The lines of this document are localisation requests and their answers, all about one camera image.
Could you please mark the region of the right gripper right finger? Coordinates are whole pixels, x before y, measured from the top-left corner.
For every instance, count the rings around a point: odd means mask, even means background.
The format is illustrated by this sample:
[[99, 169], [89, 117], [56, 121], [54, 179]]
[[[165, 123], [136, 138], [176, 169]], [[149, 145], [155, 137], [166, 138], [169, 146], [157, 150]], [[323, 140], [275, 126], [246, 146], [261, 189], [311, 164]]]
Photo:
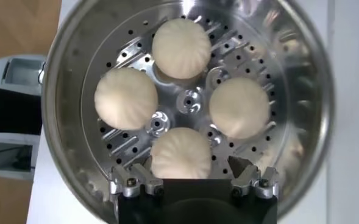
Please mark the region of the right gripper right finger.
[[232, 195], [244, 197], [251, 192], [261, 199], [279, 198], [279, 174], [275, 167], [267, 167], [263, 173], [248, 159], [229, 156], [228, 164], [233, 173]]

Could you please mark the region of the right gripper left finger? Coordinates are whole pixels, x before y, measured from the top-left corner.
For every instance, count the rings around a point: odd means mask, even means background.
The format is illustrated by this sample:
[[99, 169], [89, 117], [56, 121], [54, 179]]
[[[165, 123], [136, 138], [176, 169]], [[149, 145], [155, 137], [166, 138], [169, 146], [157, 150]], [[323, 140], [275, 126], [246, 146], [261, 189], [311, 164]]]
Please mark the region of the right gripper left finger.
[[121, 165], [111, 168], [109, 175], [109, 199], [112, 203], [122, 195], [125, 198], [135, 198], [144, 193], [153, 197], [162, 197], [164, 194], [163, 180], [153, 176], [141, 164], [134, 164], [129, 170]]

